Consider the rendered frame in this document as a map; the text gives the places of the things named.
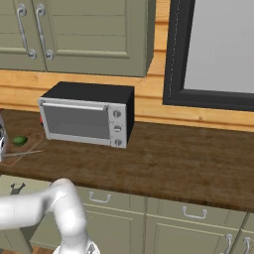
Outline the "brown wooden cutting board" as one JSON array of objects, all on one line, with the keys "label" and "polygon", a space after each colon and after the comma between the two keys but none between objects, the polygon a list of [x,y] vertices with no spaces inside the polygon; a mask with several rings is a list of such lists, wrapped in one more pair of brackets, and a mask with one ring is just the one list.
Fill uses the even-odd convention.
[{"label": "brown wooden cutting board", "polygon": [[[30,130],[25,131],[23,133],[24,136],[28,138],[28,141],[23,146],[14,146],[12,143],[12,138],[8,139],[7,150],[6,153],[21,153],[28,151],[36,151],[38,150],[38,146],[44,141],[45,134],[43,132],[36,133]],[[24,156],[15,156],[4,158],[2,162],[0,162],[1,166],[12,167],[16,163],[18,163]]]}]

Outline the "green avocado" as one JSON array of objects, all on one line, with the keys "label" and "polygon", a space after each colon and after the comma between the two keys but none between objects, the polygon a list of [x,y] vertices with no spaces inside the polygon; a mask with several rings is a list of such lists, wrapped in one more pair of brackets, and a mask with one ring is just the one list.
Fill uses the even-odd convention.
[{"label": "green avocado", "polygon": [[16,136],[13,138],[12,143],[14,146],[23,146],[28,141],[26,136]]}]

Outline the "black and silver toaster oven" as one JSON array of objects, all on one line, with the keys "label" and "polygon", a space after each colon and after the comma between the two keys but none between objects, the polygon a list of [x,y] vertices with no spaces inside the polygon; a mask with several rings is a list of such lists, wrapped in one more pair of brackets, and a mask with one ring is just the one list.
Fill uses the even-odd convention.
[{"label": "black and silver toaster oven", "polygon": [[[134,126],[134,91],[133,86],[110,85],[95,83],[79,83],[60,81],[38,99],[52,101],[71,100],[77,102],[98,102],[108,105],[110,145],[115,148],[126,148]],[[119,110],[121,116],[115,118],[113,111]],[[114,131],[114,126],[120,125],[120,132]],[[123,143],[116,147],[115,140]]]}]

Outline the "toaster oven glass door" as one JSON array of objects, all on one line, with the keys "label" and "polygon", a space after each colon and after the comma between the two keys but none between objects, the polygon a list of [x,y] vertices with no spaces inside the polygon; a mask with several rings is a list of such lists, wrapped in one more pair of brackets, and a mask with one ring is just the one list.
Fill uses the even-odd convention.
[{"label": "toaster oven glass door", "polygon": [[108,107],[106,103],[42,99],[39,105],[48,139],[110,145],[108,108],[106,111],[95,111],[41,106],[45,102]]}]

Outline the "olive drawer front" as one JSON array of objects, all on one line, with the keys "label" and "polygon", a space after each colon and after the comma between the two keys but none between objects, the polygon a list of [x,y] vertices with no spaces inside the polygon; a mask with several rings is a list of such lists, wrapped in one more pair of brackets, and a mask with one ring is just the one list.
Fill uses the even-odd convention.
[{"label": "olive drawer front", "polygon": [[[146,199],[143,196],[121,193],[109,190],[97,190],[83,187],[76,188],[81,200],[90,205],[98,205],[127,211],[144,213],[146,209]],[[97,203],[89,200],[89,192],[93,191],[98,199],[106,199],[108,194],[111,194],[111,200],[107,203]]]},{"label": "olive drawer front", "polygon": [[19,194],[37,192],[51,185],[51,182],[2,175],[0,177],[0,195],[9,195],[11,192],[11,184],[19,186],[21,183],[24,183],[25,186],[21,189]]},{"label": "olive drawer front", "polygon": [[[183,206],[188,208],[188,214],[201,215],[203,209],[207,210],[206,219],[193,219],[185,217],[182,211]],[[181,219],[204,223],[209,225],[239,229],[246,216],[244,211],[236,211],[212,206],[197,205],[179,201],[172,201],[158,198],[148,198],[147,212],[151,215],[158,215],[167,218]]]}]

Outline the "black framed window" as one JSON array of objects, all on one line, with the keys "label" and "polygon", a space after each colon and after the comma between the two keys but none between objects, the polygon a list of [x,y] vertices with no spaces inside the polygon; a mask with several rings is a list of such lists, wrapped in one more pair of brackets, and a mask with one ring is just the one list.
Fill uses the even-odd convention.
[{"label": "black framed window", "polygon": [[185,89],[196,0],[171,0],[163,104],[254,112],[254,94]]}]

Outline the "grey knife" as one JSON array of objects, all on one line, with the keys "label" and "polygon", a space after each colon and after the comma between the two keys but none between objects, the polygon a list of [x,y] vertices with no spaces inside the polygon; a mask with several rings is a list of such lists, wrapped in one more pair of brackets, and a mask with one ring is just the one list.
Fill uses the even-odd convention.
[{"label": "grey knife", "polygon": [[28,152],[21,152],[21,153],[5,153],[2,155],[2,158],[25,156],[25,155],[37,154],[37,153],[43,153],[43,152],[45,152],[45,150],[36,150],[36,151],[28,151]]}]

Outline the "olive wall cupboard door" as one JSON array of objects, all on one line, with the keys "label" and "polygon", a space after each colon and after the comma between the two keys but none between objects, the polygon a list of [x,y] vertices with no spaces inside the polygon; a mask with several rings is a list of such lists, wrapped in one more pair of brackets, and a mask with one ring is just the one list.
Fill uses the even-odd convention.
[{"label": "olive wall cupboard door", "polygon": [[[35,60],[28,57],[19,31],[16,12],[21,3],[27,9],[22,23],[28,47],[37,53]],[[33,0],[0,0],[0,69],[46,70]]]},{"label": "olive wall cupboard door", "polygon": [[123,76],[147,72],[147,0],[33,0],[41,18],[48,71]]}]

